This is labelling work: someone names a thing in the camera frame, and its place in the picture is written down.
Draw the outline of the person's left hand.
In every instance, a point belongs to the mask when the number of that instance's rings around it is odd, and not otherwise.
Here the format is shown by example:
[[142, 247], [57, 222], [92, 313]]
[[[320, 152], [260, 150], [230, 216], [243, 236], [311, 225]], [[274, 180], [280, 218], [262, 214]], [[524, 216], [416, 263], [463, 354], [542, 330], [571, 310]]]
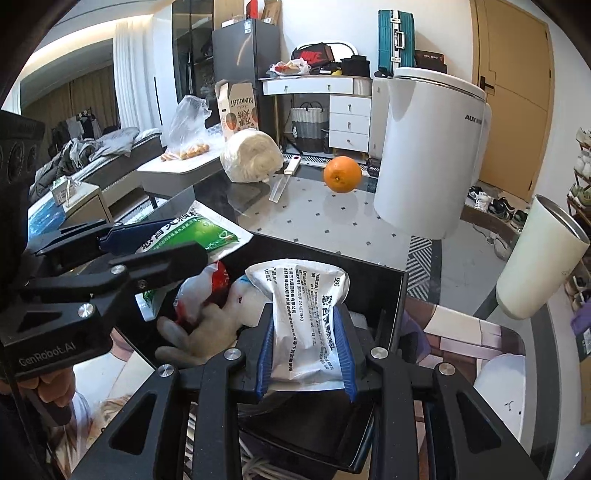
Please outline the person's left hand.
[[[46, 420], [39, 409], [27, 397], [27, 392], [37, 393], [39, 402], [45, 406], [55, 404], [59, 408], [67, 407], [76, 390], [75, 373], [72, 367], [29, 379], [18, 384], [19, 394], [23, 400], [21, 413], [25, 422], [33, 429], [45, 428]], [[18, 408], [12, 390], [7, 381], [1, 378], [1, 428], [21, 428]]]

